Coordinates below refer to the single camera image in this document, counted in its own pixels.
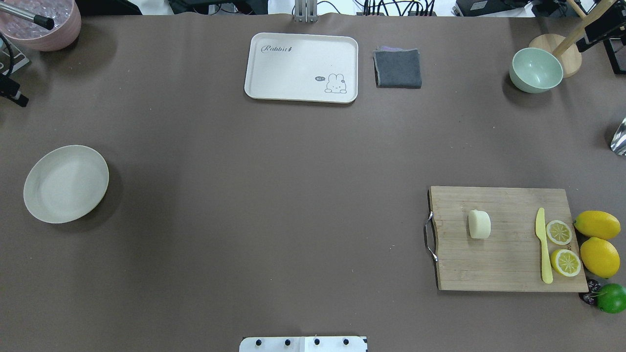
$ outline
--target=wooden stand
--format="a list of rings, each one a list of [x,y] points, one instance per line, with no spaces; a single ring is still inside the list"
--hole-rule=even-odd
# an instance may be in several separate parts
[[[615,0],[602,0],[593,8],[589,15],[585,15],[573,0],[567,0],[567,2],[582,18],[582,22],[576,29],[567,37],[557,34],[543,34],[533,39],[528,45],[531,48],[544,49],[556,56],[563,66],[563,77],[565,78],[573,76],[580,70],[582,65],[582,55],[574,44],[585,34],[585,27],[600,18],[604,12],[613,6]]]

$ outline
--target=whole yellow lemon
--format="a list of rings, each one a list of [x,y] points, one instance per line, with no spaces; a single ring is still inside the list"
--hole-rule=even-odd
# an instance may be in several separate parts
[[[591,237],[580,246],[580,258],[587,270],[605,279],[620,269],[620,255],[611,242]]]
[[[620,222],[613,215],[599,210],[580,213],[574,220],[574,227],[587,237],[611,239],[620,232]]]

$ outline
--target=green bowl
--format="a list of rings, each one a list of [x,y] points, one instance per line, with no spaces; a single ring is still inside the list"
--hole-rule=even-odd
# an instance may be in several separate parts
[[[527,93],[543,93],[561,83],[563,67],[554,55],[538,48],[515,53],[509,76],[513,84]]]

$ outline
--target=wooden cutting board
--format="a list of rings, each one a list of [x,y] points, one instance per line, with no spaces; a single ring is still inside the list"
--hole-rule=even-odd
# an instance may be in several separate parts
[[[587,292],[584,270],[565,277],[553,269],[551,284],[541,280],[535,217],[543,207],[546,223],[561,220],[573,230],[565,190],[432,186],[429,195],[440,290]],[[470,237],[468,213],[474,209],[491,218],[487,239]],[[565,246],[548,239],[550,254],[560,248],[580,256],[576,237]]]

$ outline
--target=white cylindrical food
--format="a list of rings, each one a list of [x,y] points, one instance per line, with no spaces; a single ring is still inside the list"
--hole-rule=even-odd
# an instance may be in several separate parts
[[[489,214],[481,210],[472,210],[468,214],[469,235],[473,239],[485,239],[491,234]]]

